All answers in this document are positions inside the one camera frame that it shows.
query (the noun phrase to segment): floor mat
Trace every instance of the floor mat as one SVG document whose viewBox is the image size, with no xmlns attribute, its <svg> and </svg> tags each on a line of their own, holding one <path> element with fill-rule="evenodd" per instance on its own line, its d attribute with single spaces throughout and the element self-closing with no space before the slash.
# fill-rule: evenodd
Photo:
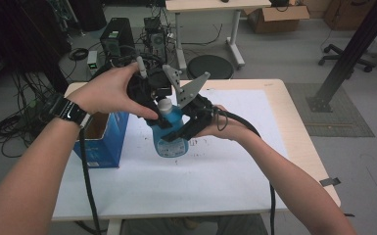
<svg viewBox="0 0 377 235">
<path fill-rule="evenodd" d="M 340 87 L 329 105 L 332 113 L 312 112 L 306 97 L 313 97 L 322 84 L 286 83 L 286 87 L 310 136 L 374 137 L 364 118 Z"/>
</svg>

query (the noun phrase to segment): blue spray bottle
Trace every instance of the blue spray bottle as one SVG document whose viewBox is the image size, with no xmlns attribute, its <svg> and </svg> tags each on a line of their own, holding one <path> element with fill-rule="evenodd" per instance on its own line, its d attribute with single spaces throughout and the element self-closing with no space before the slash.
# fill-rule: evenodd
<svg viewBox="0 0 377 235">
<path fill-rule="evenodd" d="M 161 137 L 167 135 L 171 131 L 176 131 L 184 124 L 182 120 L 181 110 L 172 105 L 170 99 L 162 99 L 158 103 L 158 108 L 161 114 L 166 118 L 172 127 L 161 129 L 157 125 L 153 125 L 152 130 L 154 134 L 154 145 L 159 156 L 164 158 L 175 158 L 184 155 L 188 152 L 188 141 L 182 138 L 175 139 L 171 142 L 164 141 Z"/>
</svg>

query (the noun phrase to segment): hand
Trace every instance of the hand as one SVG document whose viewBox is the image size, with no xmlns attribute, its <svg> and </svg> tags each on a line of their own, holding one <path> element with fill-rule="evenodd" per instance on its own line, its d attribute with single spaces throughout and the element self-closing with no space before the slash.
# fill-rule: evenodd
<svg viewBox="0 0 377 235">
<path fill-rule="evenodd" d="M 223 111 L 227 111 L 223 106 L 216 105 Z M 203 129 L 195 137 L 213 135 L 220 139 L 238 141 L 244 131 L 249 129 L 237 120 L 225 117 L 224 115 L 214 115 L 212 124 Z"/>
<path fill-rule="evenodd" d="M 127 84 L 138 71 L 136 63 L 108 70 L 72 92 L 67 98 L 89 114 L 125 111 L 142 118 L 157 119 L 158 115 L 154 111 L 137 104 L 127 96 Z"/>
</svg>

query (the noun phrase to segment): floor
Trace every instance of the floor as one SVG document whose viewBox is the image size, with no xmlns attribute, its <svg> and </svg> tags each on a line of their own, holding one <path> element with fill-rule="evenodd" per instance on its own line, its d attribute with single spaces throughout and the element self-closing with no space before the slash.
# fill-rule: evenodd
<svg viewBox="0 0 377 235">
<path fill-rule="evenodd" d="M 151 10 L 132 7 L 107 7 L 106 18 L 114 16 L 129 17 L 135 37 L 139 35 L 144 17 L 151 16 Z M 187 60 L 203 54 L 222 56 L 234 63 L 224 45 L 225 35 L 230 34 L 229 23 L 222 25 L 221 35 L 208 46 L 187 45 Z M 219 24 L 206 24 L 183 28 L 184 42 L 207 42 L 217 35 Z M 96 42 L 101 31 L 86 32 L 85 36 L 71 33 L 72 47 L 88 47 Z M 324 66 L 317 64 L 322 56 L 323 46 L 334 43 L 345 47 L 350 41 L 353 31 L 331 31 L 323 20 L 312 19 L 301 21 L 294 32 L 255 34 L 244 20 L 239 24 L 237 44 L 246 65 L 236 70 L 234 78 L 280 78 L 284 82 L 322 83 L 334 62 L 326 62 Z M 373 44 L 366 57 L 377 62 L 377 44 Z M 63 58 L 61 68 L 72 71 L 73 62 Z M 86 80 L 89 74 L 85 64 L 78 63 L 71 75 L 71 80 Z M 338 177 L 342 183 L 336 186 L 342 201 L 342 210 L 353 214 L 350 221 L 359 234 L 377 234 L 377 69 L 372 72 L 362 71 L 356 66 L 351 79 L 343 85 L 351 100 L 373 131 L 374 138 L 337 138 L 311 137 L 329 175 Z M 17 110 L 17 90 L 7 70 L 0 73 L 0 120 Z M 23 141 L 14 139 L 7 151 L 21 153 Z M 0 145 L 0 181 L 17 159 L 5 158 L 1 154 Z M 268 225 L 268 214 L 263 215 Z M 204 224 L 189 234 L 213 234 L 213 224 Z M 49 234 L 87 234 L 72 222 L 53 222 Z M 308 234 L 306 229 L 289 212 L 276 215 L 276 234 Z"/>
</svg>

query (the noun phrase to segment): bottle cap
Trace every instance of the bottle cap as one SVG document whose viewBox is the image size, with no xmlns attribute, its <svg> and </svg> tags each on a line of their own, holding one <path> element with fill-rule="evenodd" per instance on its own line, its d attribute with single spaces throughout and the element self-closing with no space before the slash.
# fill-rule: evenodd
<svg viewBox="0 0 377 235">
<path fill-rule="evenodd" d="M 172 101 L 168 98 L 161 99 L 160 102 L 158 102 L 158 109 L 163 115 L 169 114 L 172 111 Z"/>
</svg>

